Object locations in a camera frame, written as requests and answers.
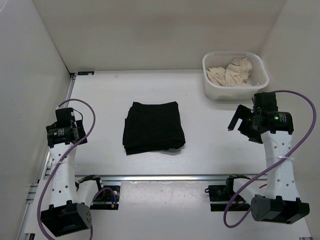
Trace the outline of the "black trousers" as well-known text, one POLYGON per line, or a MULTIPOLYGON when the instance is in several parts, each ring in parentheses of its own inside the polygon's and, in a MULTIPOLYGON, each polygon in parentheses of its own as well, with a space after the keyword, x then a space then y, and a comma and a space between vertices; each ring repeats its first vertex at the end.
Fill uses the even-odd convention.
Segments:
POLYGON ((133 102, 124 121, 122 145, 127 155, 178 150, 186 143, 177 102, 133 102))

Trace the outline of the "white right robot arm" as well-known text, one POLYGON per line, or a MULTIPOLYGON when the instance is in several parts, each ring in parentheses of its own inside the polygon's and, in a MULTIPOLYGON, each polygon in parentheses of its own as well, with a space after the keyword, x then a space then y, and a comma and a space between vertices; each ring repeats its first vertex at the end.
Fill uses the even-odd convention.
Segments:
POLYGON ((257 222, 291 225, 307 216, 310 206, 300 199, 290 159, 294 131, 291 114, 278 111, 276 106, 250 109, 239 105, 229 131, 238 120, 240 133, 264 146, 266 169, 251 179, 244 176, 227 179, 224 193, 230 200, 226 210, 241 196, 257 222))

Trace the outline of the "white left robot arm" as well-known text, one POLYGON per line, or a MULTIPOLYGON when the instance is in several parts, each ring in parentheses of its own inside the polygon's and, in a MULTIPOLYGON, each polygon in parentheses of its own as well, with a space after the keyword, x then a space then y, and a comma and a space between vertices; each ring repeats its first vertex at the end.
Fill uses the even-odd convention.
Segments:
POLYGON ((48 185, 48 208, 40 212, 41 223, 55 237, 90 229, 90 206, 93 200, 103 198, 105 188, 98 175, 75 179, 75 144, 88 142, 83 122, 57 121, 47 126, 46 131, 52 157, 52 178, 48 185))

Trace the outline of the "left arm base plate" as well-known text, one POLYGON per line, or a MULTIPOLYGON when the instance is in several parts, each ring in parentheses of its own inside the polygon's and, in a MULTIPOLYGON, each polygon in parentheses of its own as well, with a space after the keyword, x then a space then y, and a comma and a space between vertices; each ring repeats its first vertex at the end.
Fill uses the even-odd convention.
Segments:
POLYGON ((112 183, 111 185, 104 185, 105 188, 110 188, 113 191, 111 194, 110 190, 104 190, 98 197, 95 198, 90 206, 91 210, 108 210, 116 211, 120 205, 120 194, 121 185, 119 182, 112 183))

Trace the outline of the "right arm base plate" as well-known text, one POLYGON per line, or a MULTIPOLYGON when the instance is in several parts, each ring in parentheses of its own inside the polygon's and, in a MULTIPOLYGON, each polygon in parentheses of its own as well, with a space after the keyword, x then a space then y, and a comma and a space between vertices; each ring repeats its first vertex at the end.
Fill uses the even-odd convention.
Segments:
MULTIPOLYGON (((234 192, 229 191, 226 185, 209 185, 204 192, 208 194, 211 212, 224 212, 234 192)), ((237 196, 229 207, 230 212, 245 212, 250 205, 241 196, 237 196)))

